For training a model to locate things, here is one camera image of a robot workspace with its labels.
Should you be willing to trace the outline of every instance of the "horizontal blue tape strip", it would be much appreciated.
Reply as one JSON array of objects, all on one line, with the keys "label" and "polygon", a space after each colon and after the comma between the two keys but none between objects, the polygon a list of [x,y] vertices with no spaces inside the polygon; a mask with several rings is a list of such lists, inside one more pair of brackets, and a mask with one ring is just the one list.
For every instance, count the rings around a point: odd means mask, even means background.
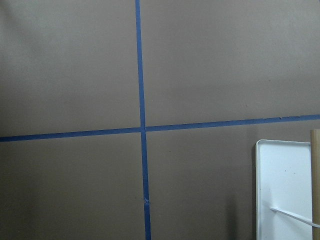
[{"label": "horizontal blue tape strip", "polygon": [[232,120],[232,121],[213,121],[213,122],[187,123],[187,124],[162,125],[162,126],[147,126],[145,130],[147,132],[157,132],[157,131],[216,128],[216,127],[252,125],[252,124],[298,122],[298,121],[309,121],[309,120],[320,120],[320,114],[273,117],[273,118],[258,118],[258,119],[246,119],[246,120]]},{"label": "horizontal blue tape strip", "polygon": [[140,133],[140,127],[91,130],[91,131],[73,131],[73,132],[61,132],[61,133],[46,133],[46,134],[34,134],[34,135],[23,135],[23,136],[4,136],[4,137],[0,137],[0,142],[14,142],[14,141],[38,140],[38,139],[60,139],[60,138],[86,137],[86,136],[111,135],[111,134],[129,134],[129,133]]}]

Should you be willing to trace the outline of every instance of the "white rectangular tray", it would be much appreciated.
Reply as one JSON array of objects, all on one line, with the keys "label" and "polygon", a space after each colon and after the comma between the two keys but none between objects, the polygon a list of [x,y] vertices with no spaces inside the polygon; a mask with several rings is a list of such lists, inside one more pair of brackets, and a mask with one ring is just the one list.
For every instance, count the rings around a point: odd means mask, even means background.
[{"label": "white rectangular tray", "polygon": [[312,240],[312,227],[273,211],[312,219],[311,146],[308,142],[256,143],[257,240]]}]

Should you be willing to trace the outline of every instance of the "blue line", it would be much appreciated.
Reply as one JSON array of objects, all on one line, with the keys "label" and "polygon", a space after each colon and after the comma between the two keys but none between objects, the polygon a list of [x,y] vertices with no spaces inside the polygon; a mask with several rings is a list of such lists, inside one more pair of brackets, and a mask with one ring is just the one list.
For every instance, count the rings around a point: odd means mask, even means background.
[{"label": "blue line", "polygon": [[143,180],[143,199],[144,199],[144,230],[145,230],[145,240],[151,240],[148,154],[147,154],[147,136],[146,136],[146,109],[145,109],[142,37],[141,37],[140,0],[135,0],[135,24],[136,24],[136,49],[137,49],[138,82],[139,82],[142,180]]},{"label": "blue line", "polygon": [[111,134],[129,134],[129,133],[140,133],[140,127],[92,130],[92,131],[72,131],[72,132],[60,132],[60,133],[21,135],[21,136],[3,136],[3,137],[0,137],[0,142],[15,142],[15,141],[39,140],[39,139],[60,139],[60,138],[86,137],[86,136],[111,135]]},{"label": "blue line", "polygon": [[213,121],[213,122],[187,123],[187,124],[176,124],[176,125],[147,126],[146,131],[157,132],[157,131],[182,130],[182,129],[202,129],[202,128],[216,128],[216,127],[252,125],[252,124],[298,122],[298,121],[310,121],[310,120],[320,120],[320,114],[273,117],[273,118],[258,118],[258,119],[246,119],[246,120],[232,120],[232,121]]}]

